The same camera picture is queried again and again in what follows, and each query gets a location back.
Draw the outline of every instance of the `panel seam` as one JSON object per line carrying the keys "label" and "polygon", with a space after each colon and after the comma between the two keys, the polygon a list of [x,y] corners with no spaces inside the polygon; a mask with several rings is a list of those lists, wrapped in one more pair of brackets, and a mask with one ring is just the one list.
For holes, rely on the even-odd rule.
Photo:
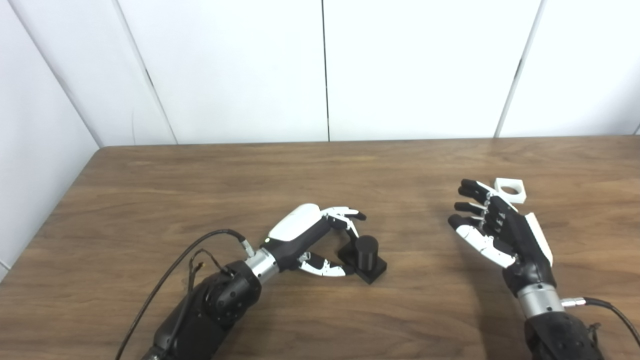
{"label": "panel seam", "polygon": [[520,57],[520,61],[518,62],[518,67],[516,68],[516,72],[513,76],[513,82],[511,82],[511,87],[509,88],[507,99],[504,101],[504,106],[502,107],[502,113],[500,114],[500,119],[498,120],[498,124],[493,134],[494,138],[499,138],[500,133],[502,132],[502,126],[504,125],[504,121],[507,118],[507,114],[509,113],[509,108],[511,107],[511,101],[513,100],[513,96],[516,92],[516,89],[518,88],[518,83],[520,82],[520,76],[522,75],[522,71],[525,67],[527,57],[529,56],[529,51],[531,50],[531,46],[533,45],[533,41],[536,37],[536,33],[538,32],[538,26],[540,25],[540,20],[542,19],[542,14],[544,12],[546,3],[547,3],[547,0],[540,0],[540,5],[538,6],[536,17],[533,19],[533,24],[531,24],[531,30],[529,31],[527,42],[525,43],[524,49],[522,50],[522,56]]}
{"label": "panel seam", "polygon": [[129,22],[127,22],[127,18],[124,16],[124,12],[122,11],[122,7],[120,6],[120,2],[118,0],[113,0],[113,7],[116,11],[116,15],[118,16],[118,19],[120,20],[120,23],[124,29],[125,34],[127,35],[127,39],[129,40],[129,45],[131,46],[131,49],[133,50],[134,56],[136,57],[136,60],[138,61],[138,65],[141,67],[142,71],[143,71],[143,76],[145,78],[145,81],[147,82],[147,86],[149,86],[149,88],[151,89],[151,94],[152,97],[154,98],[156,104],[158,105],[158,107],[160,108],[160,112],[162,113],[162,117],[164,119],[164,122],[166,123],[166,125],[169,128],[169,132],[171,133],[171,136],[173,137],[173,141],[176,143],[176,145],[179,144],[178,142],[178,138],[175,136],[175,132],[173,131],[173,126],[171,125],[171,121],[169,121],[169,117],[166,114],[166,111],[164,110],[164,106],[162,104],[162,101],[160,101],[160,96],[158,96],[158,92],[156,90],[156,86],[154,85],[154,82],[151,80],[151,76],[149,74],[149,70],[147,69],[147,65],[145,64],[145,60],[142,57],[142,54],[140,53],[140,49],[138,47],[138,43],[136,42],[136,39],[133,37],[133,33],[131,32],[131,27],[129,26]]}
{"label": "panel seam", "polygon": [[331,125],[329,122],[329,86],[326,75],[326,35],[324,34],[324,0],[321,0],[322,7],[322,47],[324,51],[324,98],[326,103],[326,138],[331,142]]}

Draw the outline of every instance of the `cable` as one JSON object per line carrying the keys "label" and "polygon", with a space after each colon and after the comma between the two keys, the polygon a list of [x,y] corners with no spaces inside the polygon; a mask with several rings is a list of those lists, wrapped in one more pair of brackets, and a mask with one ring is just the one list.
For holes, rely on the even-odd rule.
{"label": "cable", "polygon": [[164,273],[164,275],[160,278],[160,281],[158,281],[158,283],[156,284],[156,287],[151,291],[151,293],[147,297],[145,303],[142,305],[142,307],[140,308],[140,311],[138,311],[138,314],[136,315],[136,318],[133,320],[133,323],[129,327],[129,330],[127,331],[127,334],[124,336],[124,339],[122,340],[122,343],[120,344],[120,348],[118,349],[118,353],[116,354],[115,360],[120,360],[120,357],[122,356],[122,352],[124,352],[124,349],[127,346],[127,343],[129,342],[129,339],[131,338],[131,335],[133,335],[133,332],[136,330],[136,327],[138,326],[138,323],[140,322],[140,319],[145,314],[145,311],[149,307],[149,304],[154,299],[154,297],[156,296],[157,292],[160,290],[160,287],[162,287],[162,285],[167,280],[169,275],[171,275],[171,273],[175,270],[175,268],[178,267],[180,262],[184,258],[186,258],[186,256],[191,251],[193,251],[193,249],[195,249],[196,246],[198,246],[200,243],[202,243],[206,239],[210,238],[211,236],[215,236],[215,235],[218,235],[218,234],[229,234],[229,235],[237,238],[240,243],[242,243],[243,241],[246,240],[246,238],[244,236],[242,236],[237,231],[234,231],[234,230],[231,230],[231,229],[220,229],[220,230],[215,230],[215,231],[212,231],[212,232],[210,232],[208,234],[203,235],[201,238],[197,239],[191,245],[189,245],[189,247],[173,262],[173,264],[171,266],[169,266],[169,269],[167,269],[167,271]]}
{"label": "cable", "polygon": [[625,323],[625,325],[627,326],[631,334],[634,336],[636,343],[640,347],[640,334],[638,334],[638,331],[634,327],[634,324],[632,324],[631,321],[629,321],[629,319],[622,313],[622,311],[618,310],[618,308],[613,306],[610,302],[606,302],[600,299],[594,299],[593,297],[584,297],[584,301],[585,301],[585,305],[605,307],[613,311],[616,315],[618,315],[620,320],[622,320],[622,322]]}

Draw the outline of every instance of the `white wall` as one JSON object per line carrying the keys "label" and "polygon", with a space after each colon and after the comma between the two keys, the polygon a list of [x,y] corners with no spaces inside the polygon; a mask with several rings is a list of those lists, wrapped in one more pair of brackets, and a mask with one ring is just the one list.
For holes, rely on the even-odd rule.
{"label": "white wall", "polygon": [[638,1],[547,1],[500,135],[633,134],[638,19]]}
{"label": "white wall", "polygon": [[325,0],[331,140],[492,137],[539,0]]}
{"label": "white wall", "polygon": [[10,268],[97,145],[5,0],[0,54],[0,263]]}
{"label": "white wall", "polygon": [[112,0],[10,0],[100,145],[175,143]]}
{"label": "white wall", "polygon": [[180,143],[326,141],[321,0],[120,0]]}

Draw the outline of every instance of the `cable connector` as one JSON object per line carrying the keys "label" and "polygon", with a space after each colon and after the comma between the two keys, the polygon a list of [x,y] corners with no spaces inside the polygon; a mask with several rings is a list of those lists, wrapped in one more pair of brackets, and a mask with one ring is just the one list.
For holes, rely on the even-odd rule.
{"label": "cable connector", "polygon": [[252,258],[255,256],[255,251],[253,250],[253,247],[251,247],[251,244],[248,241],[246,241],[246,239],[240,241],[240,245],[242,245],[244,252],[246,252],[246,255],[249,258]]}
{"label": "cable connector", "polygon": [[576,307],[585,306],[587,304],[587,300],[584,300],[584,297],[568,297],[560,300],[560,303],[563,307]]}

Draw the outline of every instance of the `white robotic hand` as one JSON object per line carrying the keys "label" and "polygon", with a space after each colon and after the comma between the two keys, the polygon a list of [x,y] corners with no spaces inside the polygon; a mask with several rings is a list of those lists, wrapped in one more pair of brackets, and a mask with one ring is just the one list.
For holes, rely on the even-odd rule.
{"label": "white robotic hand", "polygon": [[300,205],[269,232],[261,250],[268,251],[280,271],[299,268],[319,276],[351,275],[352,266],[334,263],[308,251],[331,228],[344,229],[352,240],[357,239],[358,231],[351,218],[365,220],[366,216],[345,206],[321,211],[315,204]]}

